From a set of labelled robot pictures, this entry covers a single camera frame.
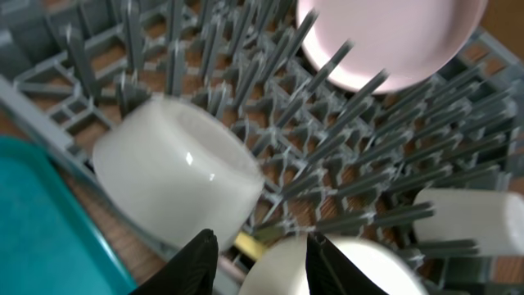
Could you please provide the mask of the white plastic cup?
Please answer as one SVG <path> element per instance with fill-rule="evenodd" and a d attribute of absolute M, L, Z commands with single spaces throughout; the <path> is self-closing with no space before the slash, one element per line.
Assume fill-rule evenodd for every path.
<path fill-rule="evenodd" d="M 434 215 L 413 223 L 421 242 L 472 239 L 482 256 L 523 254 L 523 196 L 479 189 L 425 188 L 414 199 Z"/>

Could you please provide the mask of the grey bowl with food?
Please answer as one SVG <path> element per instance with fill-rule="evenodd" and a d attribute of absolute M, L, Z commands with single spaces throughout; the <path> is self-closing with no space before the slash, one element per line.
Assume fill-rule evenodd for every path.
<path fill-rule="evenodd" d="M 202 108 L 156 95 L 93 146 L 98 183 L 120 213 L 172 247 L 211 229 L 234 243 L 264 187 L 245 144 Z"/>

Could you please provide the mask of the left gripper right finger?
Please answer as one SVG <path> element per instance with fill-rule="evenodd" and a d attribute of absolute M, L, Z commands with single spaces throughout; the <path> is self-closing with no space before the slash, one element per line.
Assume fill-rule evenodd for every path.
<path fill-rule="evenodd" d="M 386 295 L 319 232 L 307 236 L 305 271 L 310 295 Z"/>

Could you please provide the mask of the white bowl with peanuts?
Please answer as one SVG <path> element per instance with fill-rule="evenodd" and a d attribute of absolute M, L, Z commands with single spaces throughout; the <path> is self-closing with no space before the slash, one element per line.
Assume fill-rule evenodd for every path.
<path fill-rule="evenodd" d="M 329 240 L 388 294 L 423 295 L 420 279 L 393 251 L 365 238 L 330 235 Z M 308 295 L 306 236 L 274 244 L 248 272 L 240 295 Z"/>

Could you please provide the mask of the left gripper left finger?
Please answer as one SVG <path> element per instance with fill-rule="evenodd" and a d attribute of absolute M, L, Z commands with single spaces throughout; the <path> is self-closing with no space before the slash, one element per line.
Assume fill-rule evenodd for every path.
<path fill-rule="evenodd" d="M 219 259 L 217 238 L 203 229 L 129 295 L 211 295 Z"/>

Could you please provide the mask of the pink round plate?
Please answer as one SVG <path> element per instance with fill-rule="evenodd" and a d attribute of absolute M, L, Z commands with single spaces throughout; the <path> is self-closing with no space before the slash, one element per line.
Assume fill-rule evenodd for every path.
<path fill-rule="evenodd" d="M 381 70 L 377 93 L 417 84 L 445 66 L 479 25 L 487 0 L 299 0 L 296 23 L 318 16 L 302 49 L 314 69 L 323 67 L 344 42 L 351 50 L 328 76 L 356 92 Z"/>

